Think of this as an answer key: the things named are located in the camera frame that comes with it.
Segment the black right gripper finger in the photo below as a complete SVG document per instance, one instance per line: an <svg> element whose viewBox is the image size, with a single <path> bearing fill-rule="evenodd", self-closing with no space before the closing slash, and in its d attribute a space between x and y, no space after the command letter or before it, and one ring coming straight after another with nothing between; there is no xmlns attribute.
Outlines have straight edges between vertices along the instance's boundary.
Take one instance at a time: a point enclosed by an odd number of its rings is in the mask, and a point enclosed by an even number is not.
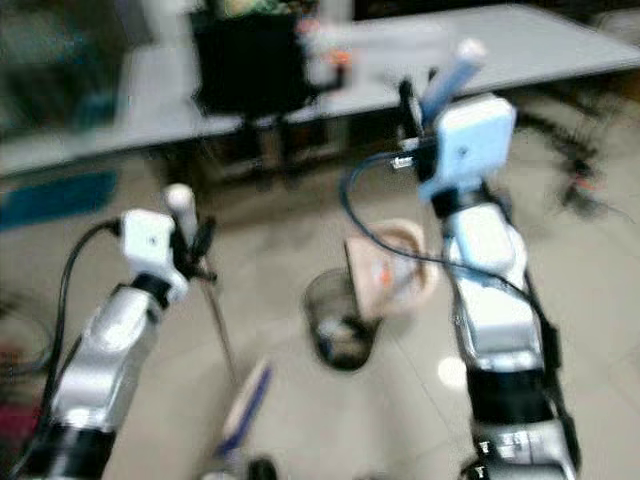
<svg viewBox="0 0 640 480"><path fill-rule="evenodd" d="M402 78L397 84L399 137L416 140L422 136L419 101L413 91L411 78Z"/></svg>

